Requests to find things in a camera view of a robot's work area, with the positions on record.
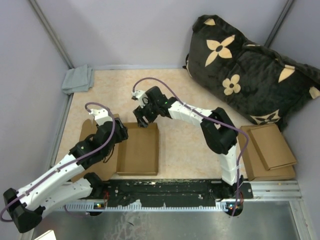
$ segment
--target pillow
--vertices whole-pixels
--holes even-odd
[[[219,16],[199,17],[192,30],[190,76],[252,123],[283,130],[293,113],[320,96],[319,69],[248,40]]]

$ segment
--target gray wall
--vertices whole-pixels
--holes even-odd
[[[138,68],[181,67],[189,50],[191,27],[203,14],[217,14],[263,44],[286,0],[37,2],[76,67]]]
[[[44,171],[67,98],[67,66],[26,0],[0,8],[0,193],[23,187]],[[14,240],[13,223],[0,222],[0,239]]]
[[[271,48],[296,61],[320,68],[320,1],[297,0]],[[320,237],[320,99],[310,102],[284,133],[297,157],[297,180]]]

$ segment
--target wire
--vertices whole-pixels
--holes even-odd
[[[57,172],[60,172],[60,170],[64,169],[65,167],[71,165],[71,164],[74,164],[82,159],[85,159],[87,158],[88,156],[92,155],[92,154],[95,154],[96,152],[100,151],[101,149],[103,149],[111,140],[112,136],[114,135],[115,133],[115,128],[116,128],[116,121],[115,121],[115,117],[114,115],[112,114],[112,112],[110,111],[110,109],[98,102],[87,102],[85,105],[84,105],[84,108],[85,110],[87,110],[89,113],[91,113],[91,110],[88,109],[88,106],[89,105],[96,105],[96,106],[99,106],[103,109],[105,109],[109,116],[112,118],[112,129],[111,129],[111,133],[110,133],[110,136],[108,137],[108,139],[105,141],[104,144],[102,144],[100,147],[96,148],[95,150],[91,151],[91,152],[88,152],[87,154],[83,155],[83,156],[80,156],[78,157],[77,159],[75,160],[72,160],[70,162],[67,162],[63,165],[61,165],[60,167],[57,167],[56,171],[52,171],[50,172],[48,175],[46,175],[44,178],[42,178],[40,181],[38,181],[36,184],[34,184],[30,189],[26,190],[25,193],[21,194],[20,196],[18,196],[17,198],[15,198],[14,200],[12,200],[11,202],[9,202],[1,211],[0,211],[0,221],[1,222],[5,222],[5,223],[10,223],[10,222],[13,222],[12,219],[4,219],[3,218],[3,215],[5,213],[5,211],[7,211],[13,204],[15,204],[17,201],[21,200],[22,198],[24,198],[25,196],[29,195],[30,192],[32,192],[34,189],[36,189],[39,185],[41,185],[42,183],[44,183],[47,179],[49,179],[52,175],[54,175],[55,173]]]
[[[111,150],[110,156],[108,157],[107,160],[106,160],[106,159],[103,160],[103,163],[104,163],[104,164],[106,164],[106,163],[110,160],[110,158],[111,158],[112,155],[114,154],[114,151],[115,151],[115,146],[113,145],[113,148],[112,148],[112,150]]]
[[[78,214],[71,213],[71,212],[67,209],[67,206],[66,206],[66,205],[63,206],[63,209],[64,209],[64,211],[65,211],[67,214],[71,215],[72,217],[79,218],[79,219],[82,219],[82,218],[85,217],[85,216],[82,216],[82,215],[78,215]]]
[[[105,192],[105,195],[104,195],[104,197],[103,197],[104,208],[107,207],[107,202],[108,202],[108,201],[109,201],[109,192],[106,191],[106,192]]]
[[[245,201],[244,195],[243,195],[242,191],[240,191],[240,205],[243,205],[244,201]]]
[[[194,113],[197,114],[198,116],[200,116],[200,117],[202,117],[202,118],[204,118],[204,119],[206,119],[206,120],[209,120],[209,121],[211,121],[211,122],[213,122],[213,123],[215,123],[215,124],[220,124],[221,126],[224,126],[224,127],[229,128],[229,129],[232,129],[232,130],[234,130],[234,131],[237,131],[238,133],[241,133],[241,134],[243,134],[243,135],[245,136],[246,141],[245,141],[244,147],[241,149],[240,154],[239,154],[239,156],[238,156],[238,158],[237,158],[237,160],[236,160],[236,168],[237,168],[237,170],[236,170],[236,178],[237,178],[237,180],[236,180],[236,191],[235,191],[235,206],[234,206],[234,209],[233,209],[232,214],[231,214],[231,216],[233,217],[233,216],[235,215],[236,207],[237,207],[238,200],[239,200],[239,187],[240,187],[240,183],[239,183],[239,181],[240,181],[239,162],[240,162],[240,159],[241,159],[242,155],[244,154],[245,149],[246,149],[247,146],[248,146],[249,136],[248,136],[244,131],[242,131],[241,129],[238,129],[238,128],[236,128],[236,127],[234,127],[234,126],[231,126],[231,125],[229,125],[229,124],[226,124],[226,123],[224,123],[224,122],[221,122],[221,121],[212,119],[212,118],[210,118],[210,117],[204,116],[203,114],[201,114],[201,113],[198,112],[197,110],[195,110],[195,109],[191,108],[190,106],[186,105],[184,102],[182,102],[182,101],[180,100],[180,98],[175,94],[175,92],[174,92],[164,81],[162,81],[162,80],[160,80],[160,79],[157,79],[157,78],[155,78],[155,77],[144,77],[144,78],[140,79],[139,81],[137,81],[137,82],[133,85],[133,87],[132,87],[132,92],[133,92],[133,93],[136,92],[136,86],[137,86],[140,82],[142,82],[142,81],[144,81],[144,80],[155,80],[155,81],[163,84],[163,85],[172,93],[172,95],[176,98],[176,100],[177,100],[180,104],[182,104],[184,107],[186,107],[187,109],[191,110],[192,112],[194,112]]]

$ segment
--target beige flower print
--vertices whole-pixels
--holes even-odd
[[[234,40],[235,40],[235,35],[227,37],[222,42],[218,42],[216,40],[207,40],[206,45],[213,52],[210,53],[210,55],[206,59],[205,67],[211,64],[218,55],[220,58],[223,58],[223,59],[231,59],[232,58],[231,51],[226,47],[229,44],[231,44]]]
[[[185,68],[186,68],[186,71],[188,72],[189,76],[192,78],[191,73],[190,73],[190,71],[189,71],[189,59],[186,61],[186,66],[185,66]]]
[[[314,86],[310,87],[309,93],[313,99],[320,97],[320,91]]]
[[[241,90],[241,86],[238,84],[240,80],[240,76],[238,74],[235,74],[231,77],[231,79],[226,78],[222,82],[222,86],[225,87],[225,90],[223,91],[225,95],[229,96],[233,93],[237,94]]]
[[[279,109],[264,116],[250,116],[250,117],[252,117],[255,120],[256,124],[259,124],[259,125],[274,124],[280,120]]]
[[[283,70],[280,73],[278,83],[281,83],[283,80],[290,77],[295,72],[295,70],[296,70],[295,66],[285,64]]]
[[[205,20],[204,24],[209,25],[209,26],[214,26],[214,25],[216,25],[216,22],[213,18],[208,18],[207,20]]]

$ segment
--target cardboard box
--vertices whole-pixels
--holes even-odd
[[[159,171],[159,129],[153,122],[147,128],[136,122],[124,123],[129,138],[119,144],[116,173],[121,176],[155,176]]]
[[[249,131],[254,128],[260,128],[260,126],[242,126],[240,129],[249,134]],[[295,178],[296,173],[292,165],[266,170],[250,135],[249,138],[248,146],[242,156],[249,181],[290,180]],[[240,133],[238,141],[242,149],[246,143],[245,136]]]
[[[255,127],[250,129],[248,133],[266,170],[283,168],[297,163],[277,125],[268,124]]]
[[[84,172],[74,176],[76,182],[86,173],[96,173],[102,181],[109,180],[113,174],[123,176],[155,176],[159,172],[159,129],[156,123],[148,128],[138,127],[136,122],[123,123],[128,128],[128,139],[114,146],[113,155],[107,163],[100,161]],[[79,140],[97,131],[96,122],[87,119],[82,124]]]

